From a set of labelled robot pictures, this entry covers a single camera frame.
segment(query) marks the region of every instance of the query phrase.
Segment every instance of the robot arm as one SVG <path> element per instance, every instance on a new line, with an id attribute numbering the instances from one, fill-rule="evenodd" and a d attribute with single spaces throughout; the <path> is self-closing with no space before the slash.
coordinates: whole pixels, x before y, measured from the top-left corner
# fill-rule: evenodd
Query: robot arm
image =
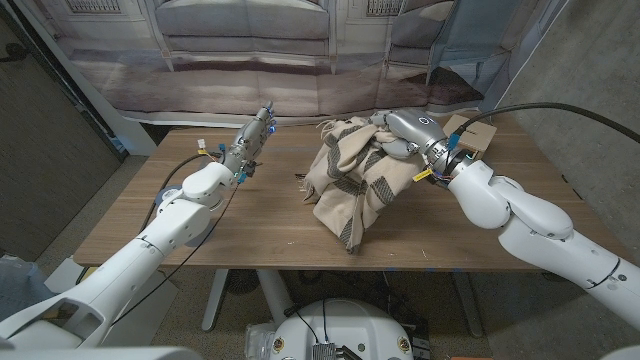
<path id="1" fill-rule="evenodd" d="M 190 175 L 182 189 L 162 202 L 157 217 L 89 278 L 0 323 L 0 338 L 16 349 L 73 349 L 102 343 L 133 294 L 173 250 L 202 233 L 211 211 L 223 203 L 221 189 L 253 175 L 254 159 L 275 131 L 271 102 L 238 131 L 224 165 L 212 162 Z M 65 310 L 65 320 L 48 314 Z"/>
<path id="2" fill-rule="evenodd" d="M 371 122 L 404 139 L 405 151 L 389 155 L 420 153 L 429 171 L 446 176 L 446 187 L 474 225 L 503 227 L 498 239 L 509 253 L 581 286 L 640 330 L 638 267 L 575 231 L 558 206 L 526 193 L 512 179 L 494 176 L 483 161 L 473 162 L 468 150 L 449 146 L 440 126 L 424 112 L 385 111 Z"/>

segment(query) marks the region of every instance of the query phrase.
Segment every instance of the gray panel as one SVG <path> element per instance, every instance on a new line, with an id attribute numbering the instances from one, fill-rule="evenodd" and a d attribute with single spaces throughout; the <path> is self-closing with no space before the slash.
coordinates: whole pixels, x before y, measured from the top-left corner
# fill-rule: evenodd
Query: gray panel
<path id="1" fill-rule="evenodd" d="M 32 56 L 0 64 L 0 99 L 0 248 L 34 260 L 120 164 Z"/>
<path id="2" fill-rule="evenodd" d="M 173 0 L 156 10 L 165 35 L 329 38 L 329 13 L 300 0 Z"/>
<path id="3" fill-rule="evenodd" d="M 568 2 L 498 106 L 565 102 L 640 132 L 639 13 L 637 1 Z M 566 112 L 513 115 L 640 260 L 640 146 Z M 478 274 L 473 280 L 496 360 L 600 359 L 640 342 L 637 330 L 571 283 L 533 274 Z"/>

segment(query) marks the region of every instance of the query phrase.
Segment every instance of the crumpled cloth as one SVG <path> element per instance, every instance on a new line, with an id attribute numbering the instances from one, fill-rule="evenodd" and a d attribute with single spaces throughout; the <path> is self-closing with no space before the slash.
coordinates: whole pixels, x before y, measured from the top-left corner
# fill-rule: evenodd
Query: crumpled cloth
<path id="1" fill-rule="evenodd" d="M 387 156 L 372 142 L 397 139 L 368 119 L 333 120 L 322 131 L 324 144 L 305 176 L 305 201 L 316 202 L 313 214 L 354 254 L 363 233 L 382 209 L 409 187 L 424 166 L 421 156 L 407 160 Z"/>

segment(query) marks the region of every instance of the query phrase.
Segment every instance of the printed backdrop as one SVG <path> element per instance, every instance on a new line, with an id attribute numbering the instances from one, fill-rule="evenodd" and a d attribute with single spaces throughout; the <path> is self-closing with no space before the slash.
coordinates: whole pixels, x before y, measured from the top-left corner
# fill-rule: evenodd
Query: printed backdrop
<path id="1" fill-rule="evenodd" d="M 316 117 L 477 106 L 545 0 L 33 0 L 71 61 L 129 116 Z"/>

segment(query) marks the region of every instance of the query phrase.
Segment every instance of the black cable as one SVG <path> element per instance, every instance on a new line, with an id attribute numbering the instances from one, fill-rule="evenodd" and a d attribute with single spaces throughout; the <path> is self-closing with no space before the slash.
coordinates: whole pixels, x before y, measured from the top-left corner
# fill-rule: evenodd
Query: black cable
<path id="1" fill-rule="evenodd" d="M 220 156 L 220 154 L 218 154 L 218 153 L 210 153 L 210 155 L 213 155 L 213 156 L 216 156 L 216 157 Z M 162 185 L 160 186 L 160 190 L 158 190 L 158 191 L 162 191 L 162 189 L 167 187 L 167 184 L 169 183 L 169 181 L 171 181 L 171 178 L 173 177 L 173 175 L 176 172 L 178 172 L 178 170 L 180 170 L 183 166 L 185 166 L 186 164 L 188 164 L 192 160 L 197 159 L 197 158 L 202 157 L 202 156 L 207 156 L 207 154 L 196 154 L 196 155 L 190 156 L 190 157 L 186 158 L 185 160 L 183 160 L 180 164 L 178 164 L 178 166 L 176 166 L 175 168 L 173 168 L 173 170 L 171 170 L 169 175 L 167 175 L 167 177 L 162 182 Z M 142 230 L 144 230 L 147 227 L 147 225 L 149 225 L 149 220 L 151 219 L 151 215 L 153 215 L 153 210 L 155 210 L 155 208 L 156 208 L 156 202 L 154 201 L 154 202 L 151 203 L 151 207 L 149 208 L 149 211 L 147 212 L 147 216 L 145 216 L 144 221 L 142 222 L 142 227 L 140 228 L 139 232 L 142 232 Z"/>
<path id="2" fill-rule="evenodd" d="M 304 322 L 307 327 L 309 328 L 309 330 L 311 330 L 311 332 L 313 333 L 313 336 L 316 338 L 316 344 L 319 344 L 320 341 L 318 341 L 318 335 L 316 335 L 316 332 L 313 331 L 313 328 L 311 328 L 311 325 L 309 325 L 308 322 L 304 321 L 304 319 L 302 318 L 302 316 L 300 316 L 300 313 L 298 312 L 298 310 L 296 310 L 296 314 L 298 314 L 298 317 L 300 318 L 300 320 L 302 320 L 302 322 Z"/>
<path id="3" fill-rule="evenodd" d="M 361 294 L 371 294 L 371 293 L 373 293 L 375 291 L 374 290 L 374 286 L 370 285 L 370 284 L 367 284 L 367 285 L 369 285 L 369 289 L 368 290 L 365 290 L 362 287 L 356 285 L 356 283 L 362 282 L 360 280 L 359 281 L 349 281 L 348 279 L 346 279 L 346 277 L 348 277 L 348 275 L 343 275 L 343 274 L 341 274 L 339 272 L 335 272 L 335 271 L 324 271 L 323 273 L 330 274 L 330 275 L 333 275 L 333 276 L 337 277 L 338 279 L 342 280 L 345 284 L 347 284 L 350 287 L 356 289 Z M 388 289 L 387 293 L 388 293 L 388 295 L 391 295 L 391 297 L 395 298 L 396 301 L 398 302 L 398 304 L 400 306 L 404 307 L 404 309 L 406 311 L 408 311 L 409 314 L 411 314 L 411 316 L 415 317 L 420 323 L 423 323 L 423 324 L 427 323 L 427 320 L 423 316 L 418 314 L 417 311 L 413 310 L 407 304 L 407 300 L 403 296 L 400 296 L 400 295 L 396 294 L 395 292 L 391 291 L 390 288 Z"/>
<path id="4" fill-rule="evenodd" d="M 329 335 L 327 335 L 327 314 L 324 310 L 324 302 L 326 299 L 322 299 L 322 322 L 324 323 L 324 341 L 329 343 Z"/>
<path id="5" fill-rule="evenodd" d="M 160 284 L 158 284 L 158 286 L 156 286 L 155 288 L 153 288 L 153 290 L 151 290 L 151 292 L 149 292 L 147 295 L 145 295 L 145 297 L 143 297 L 142 299 L 140 299 L 140 301 L 138 301 L 135 305 L 133 305 L 133 307 L 131 307 L 131 309 L 127 310 L 124 314 L 122 314 L 122 316 L 120 316 L 116 321 L 114 321 L 113 323 L 111 323 L 111 326 L 115 325 L 118 323 L 118 321 L 122 320 L 125 316 L 129 315 L 130 312 L 133 311 L 133 309 L 137 308 L 138 305 L 140 305 L 143 301 L 145 301 L 149 296 L 151 296 L 151 294 L 153 294 L 156 290 L 158 290 L 160 288 L 160 286 L 162 286 L 165 282 L 167 282 L 172 276 L 173 274 L 175 274 L 178 270 L 180 270 L 180 268 L 182 267 L 182 265 L 184 265 L 187 261 L 189 261 L 189 259 L 191 259 L 191 257 L 193 256 L 193 254 L 196 253 L 196 251 L 198 251 L 198 249 L 200 249 L 200 247 L 202 246 L 202 244 L 204 244 L 207 241 L 207 238 L 209 238 L 209 236 L 211 235 L 211 233 L 213 232 L 213 230 L 216 228 L 216 226 L 218 226 L 218 223 L 220 222 L 220 220 L 222 220 L 222 217 L 224 216 L 224 213 L 227 212 L 227 209 L 229 208 L 229 205 L 231 205 L 231 200 L 233 200 L 233 196 L 236 194 L 236 191 L 238 191 L 238 185 L 236 185 L 236 188 L 233 190 L 233 193 L 231 193 L 231 197 L 229 197 L 229 201 L 227 202 L 227 206 L 225 206 L 224 210 L 222 210 L 222 214 L 220 214 L 220 217 L 216 220 L 216 222 L 213 224 L 213 227 L 211 228 L 211 230 L 209 230 L 209 232 L 207 233 L 207 235 L 205 235 L 205 237 L 202 239 L 202 241 L 200 242 L 200 244 L 198 244 L 198 246 L 196 246 L 195 249 L 193 249 L 193 251 L 191 252 L 191 254 L 189 254 L 189 256 L 187 256 L 186 259 L 184 259 L 180 265 L 178 265 L 177 268 L 175 268 L 170 274 L 169 276 L 165 277 L 164 280 L 162 280 L 160 282 Z"/>
<path id="6" fill-rule="evenodd" d="M 447 175 L 447 168 L 449 167 L 449 154 L 451 154 L 451 150 L 448 149 L 447 145 L 447 161 L 444 162 L 444 169 L 442 170 L 442 175 Z"/>
<path id="7" fill-rule="evenodd" d="M 82 271 L 80 272 L 80 275 L 78 275 L 78 278 L 76 279 L 76 285 L 80 284 L 82 282 L 82 278 L 87 275 L 87 271 L 89 271 L 88 267 L 85 267 L 82 269 Z"/>
<path id="8" fill-rule="evenodd" d="M 525 109 L 558 109 L 558 110 L 569 111 L 578 115 L 588 117 L 591 120 L 595 120 L 605 126 L 612 128 L 613 130 L 620 132 L 621 134 L 632 139 L 633 141 L 640 143 L 640 135 L 638 135 L 638 133 L 634 132 L 633 130 L 629 129 L 626 126 L 620 125 L 609 118 L 606 118 L 600 114 L 594 113 L 593 111 L 589 111 L 574 105 L 555 103 L 555 102 L 520 104 L 520 105 L 505 106 L 502 108 L 490 110 L 472 117 L 471 119 L 466 121 L 464 124 L 460 125 L 460 127 L 456 129 L 456 131 L 454 131 L 454 134 L 458 136 L 462 136 L 462 133 L 464 133 L 464 131 L 467 129 L 469 125 L 473 124 L 478 120 L 484 119 L 486 117 L 502 114 L 506 112 L 516 111 L 516 110 L 525 110 Z"/>

